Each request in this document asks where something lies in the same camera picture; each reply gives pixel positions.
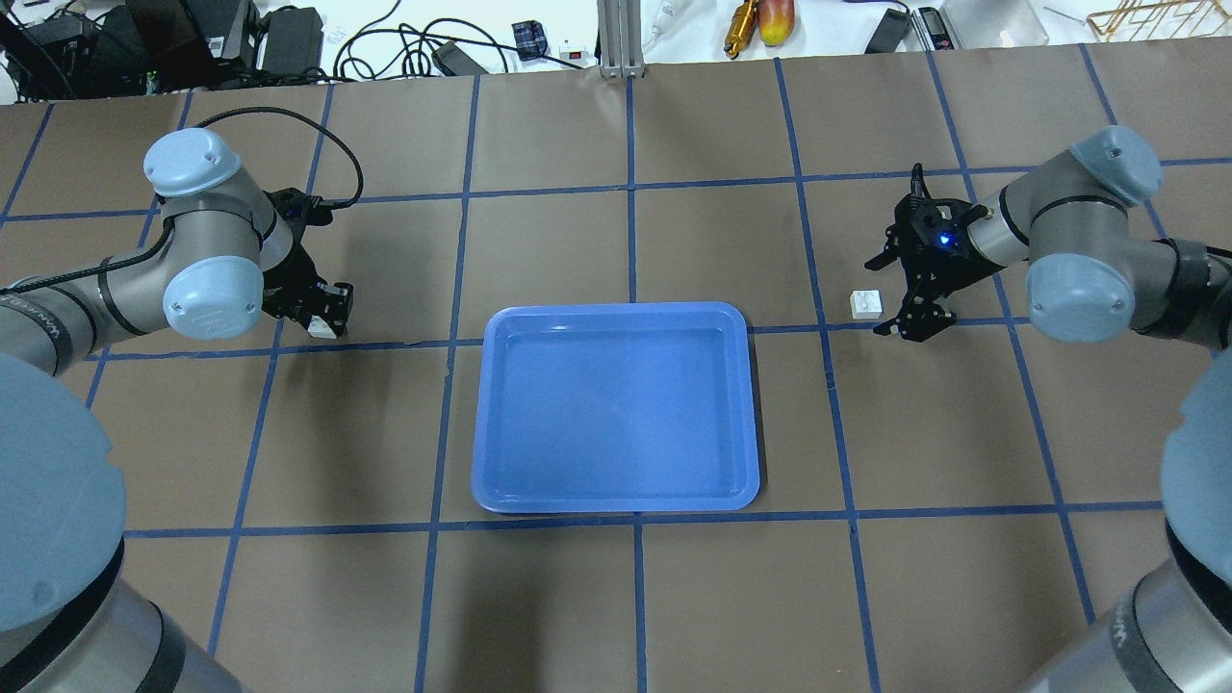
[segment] grid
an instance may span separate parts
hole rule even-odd
[[[1078,49],[1082,54],[1090,80],[1099,95],[1100,102],[1108,117],[1108,122],[1116,123],[1117,122],[1116,113],[1112,111],[1111,104],[1105,94],[1104,85],[1101,84],[1100,75],[1096,72],[1090,53],[1088,52],[1085,46],[1079,46]],[[972,184],[973,175],[1016,174],[1030,170],[1029,166],[1013,166],[1013,165],[970,166],[968,165],[963,150],[963,144],[958,137],[958,128],[955,126],[951,105],[945,90],[945,85],[942,84],[941,74],[938,69],[936,60],[931,54],[925,54],[924,59],[928,62],[928,68],[933,78],[933,85],[936,92],[936,97],[940,101],[941,110],[945,116],[946,128],[949,131],[950,141],[954,148],[954,153],[958,162],[957,168],[935,170],[930,171],[930,174],[961,176],[968,197],[976,199],[976,191]],[[457,237],[450,332],[448,332],[448,338],[446,340],[419,342],[414,344],[363,343],[363,344],[338,344],[338,345],[283,345],[282,344],[283,324],[280,321],[274,333],[274,340],[269,348],[192,351],[192,353],[176,351],[176,353],[163,353],[163,354],[144,354],[144,353],[113,354],[110,351],[110,349],[105,349],[99,355],[90,356],[89,360],[95,361],[96,366],[95,366],[92,383],[90,386],[89,395],[86,397],[87,406],[94,404],[103,371],[110,363],[150,361],[150,360],[182,359],[182,358],[230,359],[230,358],[244,358],[244,356],[267,358],[269,360],[265,374],[264,387],[261,391],[260,403],[257,407],[256,420],[253,428],[251,445],[248,455],[246,466],[244,470],[240,493],[235,503],[235,513],[232,525],[217,527],[217,528],[139,529],[139,530],[129,530],[126,533],[127,536],[134,539],[137,538],[228,539],[227,557],[223,567],[222,581],[218,589],[217,605],[214,609],[209,640],[207,644],[208,651],[214,652],[217,650],[222,624],[227,615],[228,593],[230,587],[230,578],[235,566],[237,549],[243,538],[255,538],[255,536],[346,535],[346,534],[388,534],[388,533],[425,534],[428,538],[426,564],[425,564],[426,567],[424,575],[419,651],[415,655],[416,665],[414,670],[415,671],[414,689],[416,691],[416,693],[425,689],[426,666],[429,658],[428,650],[432,628],[432,604],[434,604],[437,541],[439,538],[441,536],[441,533],[508,531],[508,530],[521,530],[521,529],[580,528],[580,527],[632,528],[632,540],[633,540],[632,555],[633,555],[633,568],[634,568],[633,583],[634,583],[634,597],[636,597],[637,687],[639,692],[644,692],[650,688],[648,683],[648,665],[647,665],[648,661],[647,634],[646,634],[647,608],[646,608],[646,576],[644,576],[644,549],[643,549],[643,528],[648,525],[701,524],[701,523],[722,524],[722,523],[763,523],[763,522],[804,522],[804,520],[846,523],[850,530],[849,531],[850,554],[854,567],[854,573],[851,578],[855,584],[860,624],[862,629],[862,641],[867,663],[867,676],[871,684],[871,689],[873,692],[880,692],[882,689],[882,684],[878,672],[877,647],[873,633],[872,617],[870,612],[870,596],[866,586],[864,554],[861,550],[861,535],[860,535],[861,520],[903,519],[903,518],[991,517],[991,515],[1055,515],[1060,520],[1060,525],[1062,529],[1066,550],[1068,552],[1073,571],[1073,580],[1077,586],[1077,592],[1082,602],[1082,612],[1088,623],[1094,620],[1095,610],[1088,591],[1082,560],[1079,557],[1078,546],[1073,535],[1073,529],[1071,527],[1069,522],[1071,517],[1080,513],[1158,511],[1161,509],[1162,506],[1157,501],[1089,502],[1089,503],[1071,503],[1066,501],[1063,490],[1061,487],[1061,481],[1057,475],[1057,470],[1053,465],[1052,453],[1048,443],[1048,434],[1040,413],[1039,403],[1036,401],[1036,393],[1032,386],[1031,374],[1027,367],[1023,345],[1019,340],[1018,328],[1027,323],[1027,319],[1025,317],[1013,314],[1013,311],[1010,308],[1010,302],[1007,296],[1005,286],[1000,276],[995,276],[993,281],[997,290],[997,297],[1000,303],[1002,316],[986,317],[986,318],[966,318],[960,321],[960,326],[1004,327],[1009,343],[1013,348],[1014,360],[1018,365],[1018,371],[1023,387],[1023,395],[1029,406],[1031,422],[1040,448],[1041,461],[1045,466],[1045,474],[1047,476],[1048,485],[1051,488],[1052,502],[1036,503],[1036,504],[976,506],[976,507],[924,507],[924,508],[860,508],[859,507],[851,480],[851,469],[848,461],[846,440],[844,435],[843,406],[841,406],[839,387],[835,382],[835,369],[833,361],[833,349],[830,344],[830,337],[835,333],[844,330],[871,329],[872,326],[871,323],[832,322],[828,318],[825,308],[825,297],[822,296],[821,282],[818,279],[818,261],[817,258],[814,256],[813,229],[811,228],[808,201],[806,199],[806,184],[818,182],[818,181],[838,181],[838,180],[907,179],[909,178],[910,171],[887,170],[887,171],[857,171],[857,173],[841,173],[841,174],[806,175],[802,169],[801,152],[796,141],[797,125],[791,106],[791,95],[788,94],[787,80],[785,79],[782,63],[779,59],[774,60],[774,73],[776,76],[777,91],[781,100],[781,117],[786,123],[787,138],[791,150],[792,175],[790,176],[639,182],[637,180],[636,166],[634,166],[636,163],[634,138],[637,136],[637,133],[634,132],[636,131],[634,81],[628,80],[625,85],[627,179],[623,184],[575,186],[575,187],[541,187],[531,190],[499,190],[499,191],[471,190],[471,176],[473,169],[473,159],[476,154],[476,126],[477,126],[477,116],[479,111],[479,100],[480,100],[480,89],[479,89],[480,78],[478,76],[474,78],[471,91],[471,107],[468,113],[466,163],[464,163],[462,189],[457,192],[444,192],[444,194],[370,196],[361,199],[359,202],[360,205],[379,203],[379,202],[399,202],[399,201],[428,201],[428,200],[458,200],[461,202],[462,217]],[[333,102],[334,102],[334,86],[330,85],[325,88],[324,110],[320,113],[320,120],[326,126],[329,125],[330,110]],[[190,94],[185,100],[179,120],[179,127],[185,126],[191,104],[192,104],[192,95]],[[6,222],[99,218],[99,217],[144,217],[138,247],[143,245],[147,240],[149,227],[158,213],[156,202],[154,201],[152,201],[148,208],[142,208],[142,210],[134,208],[134,210],[120,210],[120,211],[44,213],[44,215],[10,213],[14,206],[14,201],[17,197],[18,190],[21,189],[21,185],[26,178],[27,170],[30,169],[30,164],[34,158],[39,143],[43,139],[47,125],[55,107],[57,106],[54,105],[49,105],[47,106],[43,113],[42,122],[34,136],[33,143],[31,144],[26,154],[21,173],[17,175],[16,182],[14,184],[12,189],[9,192],[2,212],[0,212],[0,229],[2,229]],[[308,180],[306,181],[306,190],[309,194],[312,192],[313,186],[315,185],[318,164],[320,163],[323,143],[324,138],[318,136],[315,150],[312,159],[310,171],[308,175]],[[1228,164],[1232,164],[1232,158],[1230,157],[1177,158],[1163,162],[1164,166],[1206,166],[1206,165],[1216,166],[1216,165],[1228,165]],[[803,243],[804,258],[807,261],[813,308],[816,311],[816,323],[755,326],[750,329],[750,333],[817,335],[824,364],[825,395],[828,397],[830,406],[830,412],[833,418],[832,424],[838,448],[839,474],[841,478],[841,491],[843,491],[843,509],[811,511],[811,512],[764,512],[764,513],[694,513],[694,514],[685,513],[685,514],[663,514],[663,515],[633,513],[627,515],[557,517],[557,518],[510,519],[510,520],[493,520],[493,522],[442,520],[441,501],[442,501],[442,487],[444,487],[444,476],[446,466],[446,445],[451,433],[450,416],[451,416],[451,406],[453,403],[455,360],[457,350],[460,348],[474,348],[482,344],[482,340],[478,339],[458,338],[458,316],[462,302],[463,277],[466,275],[467,226],[469,219],[471,201],[476,199],[487,199],[487,197],[625,192],[627,200],[627,210],[628,210],[628,218],[627,218],[628,301],[637,302],[638,301],[638,266],[637,266],[638,229],[637,229],[636,203],[637,203],[637,196],[641,191],[662,190],[662,189],[686,189],[686,187],[763,186],[763,185],[775,185],[775,184],[791,184],[793,185],[796,191],[800,222],[803,231],[803,237],[801,238],[801,242]],[[1149,202],[1147,203],[1147,213],[1149,215],[1151,222],[1156,232],[1161,237],[1164,237],[1165,231],[1161,221],[1161,217],[1156,211],[1154,206],[1151,205]],[[245,527],[244,517],[248,507],[249,491],[251,487],[253,475],[257,461],[257,451],[261,444],[266,411],[270,402],[271,390],[275,382],[275,375],[278,369],[280,356],[288,354],[306,354],[306,353],[322,353],[322,351],[395,350],[395,349],[436,349],[436,350],[445,350],[446,353],[447,375],[444,379],[444,387],[441,392],[441,416],[440,416],[439,435],[437,435],[435,483],[432,487],[432,506],[431,506],[430,520],[416,522],[416,523],[388,523],[388,524]]]

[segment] wire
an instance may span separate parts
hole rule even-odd
[[[48,15],[47,18],[52,20],[52,18],[60,17],[60,16],[78,17],[79,20],[81,20],[84,22],[92,23],[99,30],[99,36],[107,37],[108,39],[112,41],[112,43],[115,43],[121,49],[123,49],[124,53],[128,53],[131,57],[137,58],[137,59],[143,60],[143,62],[148,62],[149,60],[149,54],[139,53],[132,44],[124,43],[123,41],[120,39],[120,37],[117,37],[116,35],[108,32],[106,30],[106,27],[103,26],[103,23],[107,21],[107,17],[111,15],[111,12],[115,12],[120,7],[112,7],[111,10],[107,10],[106,14],[101,15],[97,20],[92,20],[92,18],[83,15],[81,12],[70,11],[69,10],[70,5],[73,5],[73,2],[69,2],[68,5],[64,5],[63,7],[60,7],[59,10],[55,10],[54,12],[52,12],[51,15]]]
[[[43,48],[42,44],[37,43],[33,38],[30,37],[30,31],[28,31],[30,27],[26,26],[26,22],[21,21],[21,17],[18,17],[16,15],[16,12],[12,11],[12,9],[10,9],[6,14],[10,17],[12,17],[12,20],[15,22],[17,22],[17,28],[20,28],[21,32],[26,36],[26,39],[30,41],[30,43],[33,44],[34,48],[38,48],[38,52],[42,53],[44,58],[47,58],[47,62],[51,63],[53,68],[55,68],[55,74],[60,75],[60,79],[64,81],[64,89],[68,90],[69,99],[76,99],[76,90],[73,89],[73,83],[69,81],[69,76],[67,74],[64,74],[64,69],[60,68],[60,64],[58,62],[55,62],[54,59],[52,59],[52,55],[47,52],[47,49]],[[11,52],[9,52],[9,59],[14,60],[14,57],[12,57]],[[22,65],[20,60],[15,60],[15,62],[18,65],[21,65],[21,69],[26,70],[26,73],[30,76],[34,75],[34,73],[30,72],[30,69],[26,68],[26,65]]]
[[[404,42],[403,42],[404,49],[403,49],[402,53],[399,53],[399,55],[394,57],[394,59],[389,64],[387,64],[386,68],[383,68],[381,70],[375,70],[372,68],[372,65],[367,60],[363,60],[361,58],[355,58],[354,55],[351,55],[351,49],[354,48],[354,46],[355,46],[355,43],[357,41],[362,39],[365,37],[368,37],[368,36],[376,36],[376,35],[381,35],[381,33],[398,33],[398,35],[402,35],[404,37]],[[429,33],[426,31],[415,30],[414,27],[411,27],[409,25],[399,25],[398,28],[371,28],[371,30],[366,30],[366,31],[356,33],[351,38],[346,39],[346,42],[344,42],[342,47],[339,49],[339,53],[338,53],[339,59],[334,64],[334,75],[335,76],[340,76],[340,78],[345,78],[346,76],[346,68],[349,65],[363,65],[367,69],[367,74],[356,73],[356,74],[359,74],[359,76],[361,79],[398,79],[398,76],[379,78],[379,75],[382,75],[384,72],[387,72],[389,68],[392,68],[393,64],[395,64],[399,58],[402,58],[402,59],[405,60],[407,52],[408,52],[407,48],[405,48],[405,46],[407,46],[405,35],[407,33],[410,33],[411,36],[414,36],[418,39],[423,39],[429,46],[431,46],[432,42],[453,41],[453,42],[457,42],[457,43],[467,43],[467,44],[472,44],[472,46],[487,46],[487,47],[490,47],[490,48],[498,48],[501,52],[505,52],[505,51],[511,52],[511,53],[516,53],[517,52],[517,48],[515,48],[513,46],[505,46],[505,44],[498,43],[498,42],[492,42],[492,41],[474,41],[474,39],[471,39],[471,38],[460,38],[460,37],[456,37],[456,36],[446,36],[446,35],[440,35],[440,33]],[[413,44],[414,46],[419,46],[420,42],[415,41]],[[577,65],[577,64],[570,63],[568,60],[561,60],[561,59],[554,58],[554,57],[548,55],[548,54],[542,54],[542,55],[540,55],[540,58],[542,58],[545,60],[548,60],[548,62],[552,62],[552,63],[557,63],[557,64],[567,67],[567,68],[579,69],[579,70],[583,69],[582,65]],[[428,76],[428,74],[408,73],[408,74],[403,74],[400,76]]]
[[[471,28],[478,31],[479,33],[482,33],[483,37],[489,41],[490,46],[496,49],[496,54],[500,55],[500,65],[504,68],[505,74],[509,74],[509,60],[505,59],[505,52],[499,48],[500,43],[496,42],[496,38],[494,36],[492,36],[487,31],[479,28],[478,26],[476,26],[476,25],[473,25],[473,23],[471,23],[471,22],[468,22],[466,20],[457,20],[457,18],[453,18],[453,17],[441,17],[439,20],[432,20],[432,21],[428,22],[428,25],[424,26],[424,32],[423,33],[424,35],[431,33],[432,27],[436,26],[436,25],[440,25],[440,23],[462,25],[462,26],[466,26],[466,27],[471,27]]]
[[[903,2],[902,0],[843,0],[843,1],[844,2],[856,4],[856,5],[860,5],[860,4],[864,4],[864,2],[892,2],[892,4],[898,5],[899,7],[902,7],[903,11],[907,12],[908,15],[912,14],[912,9],[907,5],[907,2]]]
[[[345,208],[350,207],[351,205],[359,202],[360,196],[363,194],[363,169],[360,168],[360,159],[356,158],[355,157],[355,152],[351,152],[351,148],[347,147],[345,142],[342,142],[341,139],[339,139],[336,134],[334,134],[333,132],[330,132],[329,128],[326,128],[325,126],[318,123],[317,121],[314,121],[314,120],[312,120],[312,118],[309,118],[307,116],[302,116],[302,115],[299,115],[299,113],[297,113],[294,111],[290,111],[287,109],[278,109],[276,106],[248,106],[248,107],[244,107],[244,109],[234,109],[234,110],[230,110],[230,111],[223,111],[222,113],[218,113],[216,116],[209,116],[208,118],[198,122],[197,125],[195,125],[192,127],[208,127],[208,126],[214,125],[218,121],[232,118],[232,117],[235,117],[235,116],[244,116],[244,115],[248,115],[248,113],[276,113],[276,115],[280,115],[280,116],[287,116],[287,117],[294,118],[294,120],[297,120],[297,121],[299,121],[299,122],[302,122],[302,123],[312,127],[317,132],[324,134],[334,144],[338,144],[338,148],[341,149],[344,154],[346,154],[346,158],[349,158],[351,160],[351,165],[355,166],[355,194],[351,195],[351,197],[347,199],[347,200],[329,201],[329,202],[325,203],[325,207],[329,208],[329,210],[345,210]]]
[[[351,47],[351,44],[352,44],[352,43],[355,43],[355,39],[356,39],[356,38],[357,38],[357,37],[359,37],[360,35],[362,35],[362,33],[363,33],[365,31],[368,31],[370,28],[372,28],[372,27],[377,26],[378,23],[381,23],[381,22],[383,22],[383,21],[388,20],[389,17],[392,17],[392,16],[393,16],[393,14],[398,11],[398,7],[399,7],[399,6],[402,6],[402,0],[394,0],[394,2],[393,2],[393,6],[391,6],[391,7],[389,7],[389,11],[388,11],[388,12],[386,12],[386,14],[381,15],[381,17],[378,17],[378,18],[376,18],[376,20],[372,20],[371,22],[368,22],[368,23],[363,25],[362,27],[360,27],[360,31],[355,32],[355,36],[352,36],[352,37],[351,37],[350,39],[347,39],[346,42],[344,42],[344,43],[342,43],[342,44],[341,44],[341,46],[340,46],[340,47],[338,48],[338,54],[336,54],[336,55],[334,55],[334,74],[335,74],[335,75],[342,75],[342,73],[341,73],[341,72],[339,72],[339,63],[340,63],[340,62],[341,62],[341,59],[342,59],[342,52],[345,51],[345,52],[346,52],[346,57],[347,57],[347,58],[351,58],[352,55],[351,55],[351,52],[350,52],[350,47]]]
[[[120,260],[118,263],[106,263],[96,268],[89,268],[84,270],[59,274],[55,276],[48,276],[30,282],[22,280],[14,286],[0,289],[0,295],[26,293],[28,291],[34,291],[37,289],[47,289],[48,286],[55,286],[57,284],[68,284],[70,281],[76,281],[79,279],[85,279],[87,276],[97,276],[103,273],[122,270],[124,268],[131,268],[138,263],[144,263],[145,260],[149,260],[150,258],[158,255],[163,250],[163,247],[166,245],[166,242],[171,238],[171,228],[172,227],[170,224],[163,228],[163,236],[159,236],[158,240],[154,242],[154,245],[150,245],[149,249],[142,253],[140,255],[133,255],[132,258],[128,258],[127,260]]]

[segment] white lego brick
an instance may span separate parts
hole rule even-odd
[[[881,319],[881,291],[856,290],[851,292],[851,318],[857,321]]]

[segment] yellow object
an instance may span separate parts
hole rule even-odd
[[[779,46],[796,28],[796,0],[760,0],[758,27],[766,46]]]
[[[728,58],[736,59],[749,46],[753,39],[753,27],[758,23],[758,0],[744,0],[744,4],[736,9],[732,15],[732,28],[727,31],[727,39],[723,41],[723,52]]]
[[[1087,23],[1100,41],[1148,41],[1232,35],[1232,16],[1220,0],[1122,0]]]

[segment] power adapter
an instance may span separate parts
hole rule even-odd
[[[488,74],[483,65],[476,63],[452,41],[432,51],[432,63],[447,76]]]
[[[324,41],[320,15],[312,7],[275,10],[261,20],[269,22],[261,69],[280,75],[297,75],[320,67]]]

